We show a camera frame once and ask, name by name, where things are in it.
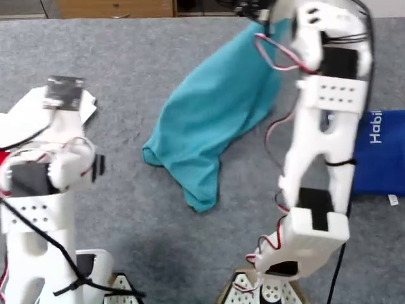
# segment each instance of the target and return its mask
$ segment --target white tag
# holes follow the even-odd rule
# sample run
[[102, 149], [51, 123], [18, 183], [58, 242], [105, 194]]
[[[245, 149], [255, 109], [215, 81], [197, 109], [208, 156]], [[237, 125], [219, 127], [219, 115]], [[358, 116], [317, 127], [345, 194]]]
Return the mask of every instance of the white tag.
[[396, 195], [388, 194], [388, 199], [390, 200], [391, 206], [399, 205], [399, 200], [398, 200], [398, 197]]

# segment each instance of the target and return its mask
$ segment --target black strap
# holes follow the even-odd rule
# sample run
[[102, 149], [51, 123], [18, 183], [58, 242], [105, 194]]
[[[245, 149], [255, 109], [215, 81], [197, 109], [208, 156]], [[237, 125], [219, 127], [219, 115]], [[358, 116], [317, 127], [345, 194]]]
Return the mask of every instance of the black strap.
[[344, 166], [344, 165], [356, 166], [357, 165], [357, 160], [355, 158], [351, 158], [350, 160], [342, 161], [340, 163], [330, 163], [330, 162], [326, 161], [326, 164], [329, 167], [341, 167], [341, 166]]
[[55, 293], [53, 293], [55, 296], [60, 296], [63, 295], [64, 293], [67, 293], [68, 291], [73, 291], [78, 289], [80, 286], [87, 285], [88, 283], [92, 283], [92, 279], [89, 278], [81, 278], [77, 279], [75, 282], [71, 283], [68, 287], [63, 288]]

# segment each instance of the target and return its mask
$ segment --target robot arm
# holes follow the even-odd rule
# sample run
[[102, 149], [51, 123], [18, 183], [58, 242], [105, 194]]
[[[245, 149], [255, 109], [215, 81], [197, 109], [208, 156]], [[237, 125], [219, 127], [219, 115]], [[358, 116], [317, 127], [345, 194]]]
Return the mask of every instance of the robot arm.
[[[336, 3], [296, 1], [292, 47], [316, 73], [304, 74], [297, 81], [300, 93], [292, 144], [278, 183], [286, 215], [277, 231], [261, 236], [256, 251], [247, 256], [256, 269], [258, 284], [267, 279], [295, 281], [310, 276], [350, 236], [346, 212], [356, 163], [354, 142], [369, 98], [369, 83], [362, 77], [373, 70], [373, 47], [354, 3]], [[325, 111], [332, 112], [334, 120], [322, 131]], [[318, 155], [328, 165], [328, 191], [300, 187]]]

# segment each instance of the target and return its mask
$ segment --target black wire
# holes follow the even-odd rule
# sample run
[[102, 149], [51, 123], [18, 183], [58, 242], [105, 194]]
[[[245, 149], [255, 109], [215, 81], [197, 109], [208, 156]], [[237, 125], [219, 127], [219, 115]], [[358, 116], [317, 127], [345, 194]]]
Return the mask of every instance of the black wire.
[[114, 293], [115, 295], [121, 295], [121, 296], [134, 296], [138, 298], [145, 298], [146, 294], [142, 291], [138, 291], [136, 289], [133, 289], [131, 291], [125, 290], [125, 289], [116, 289], [116, 288], [110, 288], [102, 285], [98, 285], [96, 283], [93, 283], [91, 280], [88, 280], [78, 269], [76, 266], [75, 262], [72, 260], [70, 257], [69, 253], [63, 247], [59, 242], [57, 242], [55, 239], [50, 237], [48, 234], [46, 234], [44, 231], [40, 230], [37, 226], [35, 226], [33, 223], [31, 223], [29, 220], [27, 220], [20, 212], [18, 212], [15, 208], [13, 208], [9, 203], [7, 203], [4, 199], [1, 199], [1, 203], [16, 217], [18, 217], [25, 225], [27, 225], [29, 228], [31, 228], [35, 233], [37, 233], [40, 237], [45, 239], [47, 242], [49, 242], [51, 245], [56, 247], [57, 249], [60, 250], [62, 255], [64, 256], [65, 260], [68, 262], [70, 268], [72, 271], [75, 273], [77, 276], [78, 281], [84, 282], [85, 285], [91, 286], [93, 288], [103, 290], [103, 291], [109, 291], [111, 293]]
[[[348, 219], [350, 218], [351, 211], [352, 211], [352, 199], [349, 200], [349, 204], [347, 206], [346, 216]], [[345, 250], [346, 250], [346, 243], [344, 243], [342, 245], [342, 247], [340, 248], [339, 257], [338, 257], [337, 263], [336, 263], [335, 273], [333, 274], [332, 282], [330, 283], [327, 304], [332, 304], [333, 292], [335, 291], [337, 277], [339, 276], [340, 268], [342, 267], [343, 256], [344, 256]]]
[[47, 19], [49, 19], [49, 15], [48, 15], [48, 13], [47, 13], [47, 11], [46, 11], [46, 9], [45, 9], [44, 3], [42, 2], [42, 0], [39, 0], [39, 2], [40, 2], [40, 5], [41, 5], [41, 7], [42, 7], [42, 10], [44, 11], [45, 17], [46, 17]]

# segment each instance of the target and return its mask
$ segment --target teal cloth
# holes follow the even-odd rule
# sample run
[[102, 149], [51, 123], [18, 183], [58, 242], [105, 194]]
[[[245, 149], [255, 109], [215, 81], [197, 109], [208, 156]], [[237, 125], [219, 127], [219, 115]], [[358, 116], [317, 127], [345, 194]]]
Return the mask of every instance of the teal cloth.
[[[279, 41], [288, 24], [276, 23], [272, 39]], [[279, 72], [254, 47], [258, 32], [263, 27], [250, 24], [186, 77], [142, 149], [144, 161], [164, 166], [197, 212], [217, 202], [221, 153], [267, 116], [279, 91]], [[274, 48], [264, 46], [274, 58]]]

